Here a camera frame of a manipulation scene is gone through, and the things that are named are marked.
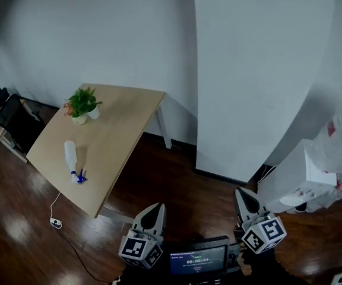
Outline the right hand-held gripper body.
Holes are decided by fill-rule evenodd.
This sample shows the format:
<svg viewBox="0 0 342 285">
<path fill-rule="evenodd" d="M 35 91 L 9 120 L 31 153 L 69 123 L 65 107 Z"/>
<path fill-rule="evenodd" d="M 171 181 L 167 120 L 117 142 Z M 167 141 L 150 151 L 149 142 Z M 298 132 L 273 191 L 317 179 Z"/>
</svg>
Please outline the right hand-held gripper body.
<svg viewBox="0 0 342 285">
<path fill-rule="evenodd" d="M 280 217 L 271 212 L 238 224 L 234 234 L 237 241 L 255 254 L 275 248 L 287 236 Z"/>
</svg>

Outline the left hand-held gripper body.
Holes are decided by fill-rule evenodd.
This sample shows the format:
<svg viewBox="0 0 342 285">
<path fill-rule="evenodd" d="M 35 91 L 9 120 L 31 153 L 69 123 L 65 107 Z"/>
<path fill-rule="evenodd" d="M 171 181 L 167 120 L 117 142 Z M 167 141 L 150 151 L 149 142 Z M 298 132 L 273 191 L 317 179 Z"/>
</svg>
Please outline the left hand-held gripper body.
<svg viewBox="0 0 342 285">
<path fill-rule="evenodd" d="M 119 256 L 137 268 L 151 269 L 163 255 L 163 250 L 155 237 L 137 229 L 129 229 L 122 237 Z"/>
</svg>

